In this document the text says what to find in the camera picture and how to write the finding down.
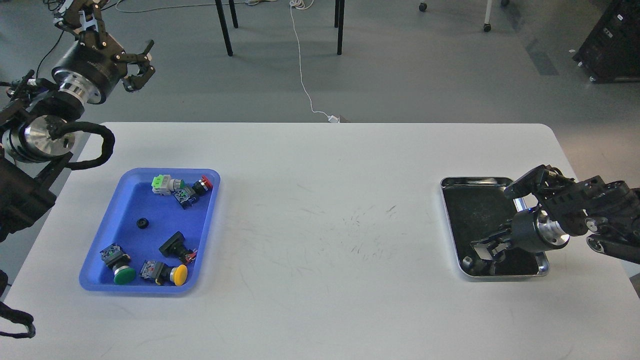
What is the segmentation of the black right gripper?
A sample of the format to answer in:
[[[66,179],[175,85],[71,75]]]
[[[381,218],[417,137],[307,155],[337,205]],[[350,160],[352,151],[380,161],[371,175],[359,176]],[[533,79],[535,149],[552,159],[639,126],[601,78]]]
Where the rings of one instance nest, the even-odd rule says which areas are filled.
[[[510,248],[528,253],[548,251],[547,243],[538,232],[538,211],[521,210],[510,221],[509,239],[502,232],[490,234],[470,242],[470,246],[482,259],[485,276],[507,276],[506,258]]]

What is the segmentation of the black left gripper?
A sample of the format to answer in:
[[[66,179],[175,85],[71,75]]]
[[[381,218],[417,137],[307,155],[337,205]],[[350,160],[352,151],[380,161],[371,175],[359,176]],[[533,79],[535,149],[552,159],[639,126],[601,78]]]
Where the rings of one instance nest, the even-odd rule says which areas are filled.
[[[150,39],[139,54],[126,53],[121,44],[106,30],[103,8],[108,0],[64,0],[54,10],[54,25],[73,34],[76,41],[51,70],[55,82],[61,84],[70,75],[82,76],[93,89],[87,102],[103,104],[119,80],[127,92],[140,91],[155,74],[150,54]],[[137,73],[130,74],[129,66]]]

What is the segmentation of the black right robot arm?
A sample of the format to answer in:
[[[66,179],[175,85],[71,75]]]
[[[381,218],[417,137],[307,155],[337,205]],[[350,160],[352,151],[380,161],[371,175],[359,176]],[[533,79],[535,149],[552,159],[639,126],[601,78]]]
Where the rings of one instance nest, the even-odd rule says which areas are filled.
[[[543,253],[562,249],[571,237],[586,235],[596,253],[638,264],[639,189],[600,176],[576,182],[560,169],[539,165],[508,185],[508,199],[533,195],[537,205],[520,210],[498,230],[471,242],[478,257],[500,262],[506,252]]]

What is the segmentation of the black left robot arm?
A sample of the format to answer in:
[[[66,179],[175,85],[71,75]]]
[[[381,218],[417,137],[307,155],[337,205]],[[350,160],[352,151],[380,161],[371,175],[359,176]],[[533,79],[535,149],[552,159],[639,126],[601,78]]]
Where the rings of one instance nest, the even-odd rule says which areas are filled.
[[[130,52],[106,28],[104,13],[119,0],[62,0],[49,11],[70,48],[41,76],[41,64],[3,80],[1,108],[1,240],[34,226],[57,202],[51,187],[64,170],[103,166],[115,135],[82,121],[88,105],[102,105],[116,86],[134,94],[155,75],[151,49]]]

